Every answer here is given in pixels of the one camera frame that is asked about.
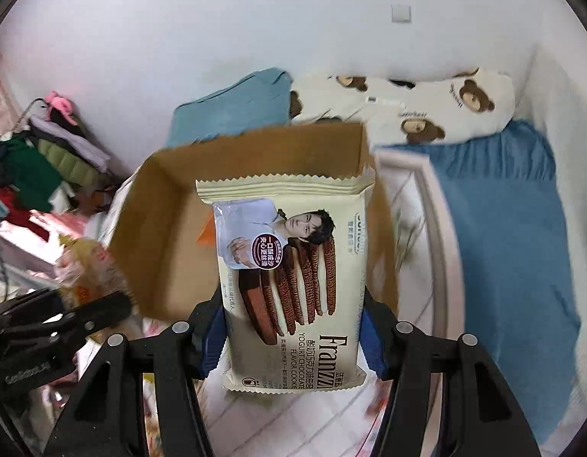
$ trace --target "silver rivet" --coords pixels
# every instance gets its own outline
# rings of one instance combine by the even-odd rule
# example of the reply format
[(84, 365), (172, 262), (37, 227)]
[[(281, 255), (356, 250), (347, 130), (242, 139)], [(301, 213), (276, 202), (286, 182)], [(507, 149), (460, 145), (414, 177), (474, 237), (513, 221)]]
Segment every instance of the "silver rivet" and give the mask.
[(124, 337), (122, 337), (122, 335), (120, 335), (119, 333), (116, 333), (115, 335), (111, 335), (111, 337), (109, 337), (107, 339), (107, 343), (109, 345), (111, 345), (112, 347), (120, 345), (123, 341), (124, 341)]
[(395, 328), (397, 328), (397, 331), (399, 331), (399, 333), (407, 334), (414, 331), (414, 327), (410, 325), (410, 323), (408, 323), (407, 321), (400, 321), (399, 323), (397, 323), (397, 326), (395, 326)]
[(187, 321), (177, 321), (173, 325), (173, 331), (175, 333), (185, 333), (189, 329), (190, 329), (190, 325), (187, 323)]
[(477, 345), (477, 337), (471, 333), (465, 333), (463, 335), (463, 343), (473, 347), (474, 345)]

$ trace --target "round maroon badge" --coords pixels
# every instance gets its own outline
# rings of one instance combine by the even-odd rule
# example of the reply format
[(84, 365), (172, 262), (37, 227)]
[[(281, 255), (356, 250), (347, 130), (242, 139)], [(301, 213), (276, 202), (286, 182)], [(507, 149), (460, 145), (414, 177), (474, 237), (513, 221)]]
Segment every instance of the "round maroon badge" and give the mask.
[(279, 239), (270, 233), (258, 235), (253, 241), (251, 252), (253, 261), (262, 270), (273, 270), (283, 259), (283, 247)]

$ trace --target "orange object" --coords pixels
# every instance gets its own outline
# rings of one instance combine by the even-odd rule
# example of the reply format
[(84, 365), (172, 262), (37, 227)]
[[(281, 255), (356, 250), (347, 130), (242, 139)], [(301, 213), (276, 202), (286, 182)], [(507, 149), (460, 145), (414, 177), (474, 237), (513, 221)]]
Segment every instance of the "orange object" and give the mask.
[(215, 218), (213, 218), (213, 214), (204, 222), (203, 229), (200, 231), (196, 242), (200, 245), (217, 246), (217, 233), (215, 231)]

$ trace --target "cookie package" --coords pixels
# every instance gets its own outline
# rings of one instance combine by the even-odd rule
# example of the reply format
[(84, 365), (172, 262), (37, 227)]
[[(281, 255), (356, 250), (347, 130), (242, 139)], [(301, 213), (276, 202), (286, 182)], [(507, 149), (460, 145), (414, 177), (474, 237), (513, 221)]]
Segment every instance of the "cookie package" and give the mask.
[(352, 388), (374, 172), (197, 181), (213, 205), (230, 366), (225, 387)]

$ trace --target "wall switch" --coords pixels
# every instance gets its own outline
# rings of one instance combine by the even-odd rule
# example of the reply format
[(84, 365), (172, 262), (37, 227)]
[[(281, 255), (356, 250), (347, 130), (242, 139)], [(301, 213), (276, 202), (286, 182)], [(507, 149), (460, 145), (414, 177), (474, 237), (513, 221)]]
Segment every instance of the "wall switch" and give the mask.
[(411, 6), (391, 5), (391, 22), (394, 24), (411, 24)]

